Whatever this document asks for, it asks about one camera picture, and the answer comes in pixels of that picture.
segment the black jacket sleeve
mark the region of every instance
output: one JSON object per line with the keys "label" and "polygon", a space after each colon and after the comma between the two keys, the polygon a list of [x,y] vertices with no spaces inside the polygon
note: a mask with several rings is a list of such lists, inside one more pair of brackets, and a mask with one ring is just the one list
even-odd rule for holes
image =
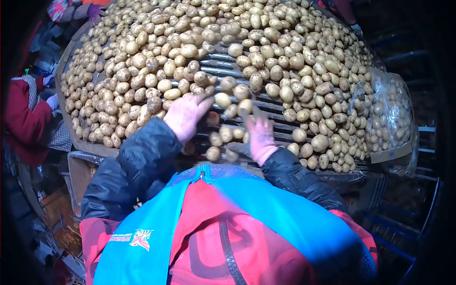
{"label": "black jacket sleeve", "polygon": [[133,211],[136,198],[170,169],[182,144],[172,130],[153,117],[125,140],[116,158],[105,159],[89,183],[81,203],[81,217],[122,221]]}
{"label": "black jacket sleeve", "polygon": [[303,196],[326,210],[347,210],[342,197],[320,181],[317,174],[302,167],[298,158],[286,148],[279,147],[261,170],[266,180],[278,188]]}

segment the worker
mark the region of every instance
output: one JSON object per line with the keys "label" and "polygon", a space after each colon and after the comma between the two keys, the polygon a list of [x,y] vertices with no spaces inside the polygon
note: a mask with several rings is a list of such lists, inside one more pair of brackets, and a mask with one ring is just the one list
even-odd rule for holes
{"label": "worker", "polygon": [[340,15],[342,19],[350,25],[357,36],[363,36],[363,31],[356,23],[355,15],[350,6],[351,0],[312,0],[312,2],[332,13]]}
{"label": "worker", "polygon": [[134,210],[213,102],[205,94],[177,99],[163,120],[152,117],[101,163],[81,205],[86,283],[355,284],[375,277],[372,236],[329,185],[276,146],[272,122],[257,108],[254,120],[243,109],[243,119],[248,155],[266,179],[202,164]]}
{"label": "worker", "polygon": [[88,17],[93,24],[98,24],[103,10],[110,0],[53,0],[47,13],[53,22],[64,23]]}
{"label": "worker", "polygon": [[58,113],[57,94],[46,100],[39,96],[51,83],[54,74],[34,78],[27,72],[31,63],[29,48],[39,24],[25,44],[11,79],[4,108],[5,128],[2,129],[11,150],[31,167],[38,167],[45,161],[58,162],[61,155],[69,152],[73,145],[62,114]]}

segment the pile of potatoes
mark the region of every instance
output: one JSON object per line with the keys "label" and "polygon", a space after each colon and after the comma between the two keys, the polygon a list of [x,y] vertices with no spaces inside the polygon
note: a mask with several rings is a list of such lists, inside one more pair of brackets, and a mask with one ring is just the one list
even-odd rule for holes
{"label": "pile of potatoes", "polygon": [[[304,132],[295,130],[295,140],[315,135],[298,151],[308,158],[303,165],[315,168],[318,157],[320,168],[335,162],[336,171],[347,172],[355,167],[354,157],[367,155],[366,117],[357,111],[371,103],[367,96],[357,98],[355,109],[347,110],[355,84],[371,79],[367,67],[373,66],[373,56],[353,33],[309,1],[119,0],[106,12],[81,36],[83,47],[75,50],[61,76],[65,110],[79,138],[119,148],[152,116],[163,118],[173,100],[213,94],[217,77],[200,71],[198,60],[215,53],[214,45],[222,41],[230,45],[228,53],[249,79],[250,91],[265,88],[270,97],[283,101],[285,120],[301,123]],[[95,71],[106,74],[96,85]],[[225,114],[239,115],[240,107],[251,110],[251,99],[240,95],[249,87],[226,83],[226,90],[243,99],[239,106],[228,94],[216,94]],[[366,94],[372,94],[370,84],[365,86]],[[242,138],[247,141],[248,134]],[[296,153],[294,144],[289,149]],[[213,157],[220,156],[219,149],[218,155],[212,151]],[[315,156],[314,151],[324,154]]]}

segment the plastic bag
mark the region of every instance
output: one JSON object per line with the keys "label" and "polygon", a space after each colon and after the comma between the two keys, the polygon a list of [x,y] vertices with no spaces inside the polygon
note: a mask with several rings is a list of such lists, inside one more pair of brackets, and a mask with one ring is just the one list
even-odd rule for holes
{"label": "plastic bag", "polygon": [[369,152],[390,150],[410,141],[415,124],[409,91],[404,80],[393,73],[371,68],[373,94],[366,127]]}

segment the red sleeve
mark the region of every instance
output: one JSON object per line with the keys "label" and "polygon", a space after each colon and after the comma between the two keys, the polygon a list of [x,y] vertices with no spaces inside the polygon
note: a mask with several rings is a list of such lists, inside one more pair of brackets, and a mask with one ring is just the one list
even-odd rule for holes
{"label": "red sleeve", "polygon": [[5,108],[5,125],[8,131],[25,145],[36,144],[43,135],[52,111],[48,103],[41,101],[33,111],[28,107],[29,85],[23,80],[11,82]]}
{"label": "red sleeve", "polygon": [[40,75],[40,76],[36,79],[36,91],[37,91],[38,93],[44,91],[43,79],[44,79],[44,74],[43,74],[43,75]]}
{"label": "red sleeve", "polygon": [[344,222],[346,222],[347,225],[360,237],[360,239],[369,249],[369,252],[371,253],[372,258],[375,262],[375,267],[378,268],[377,245],[375,244],[372,235],[357,223],[355,223],[353,219],[346,213],[339,210],[330,210],[330,212],[344,220]]}
{"label": "red sleeve", "polygon": [[353,14],[350,0],[333,0],[337,12],[342,16],[344,21],[349,25],[356,24],[356,18]]}
{"label": "red sleeve", "polygon": [[93,284],[93,277],[105,245],[120,222],[103,218],[87,218],[79,225],[86,266],[86,285]]}

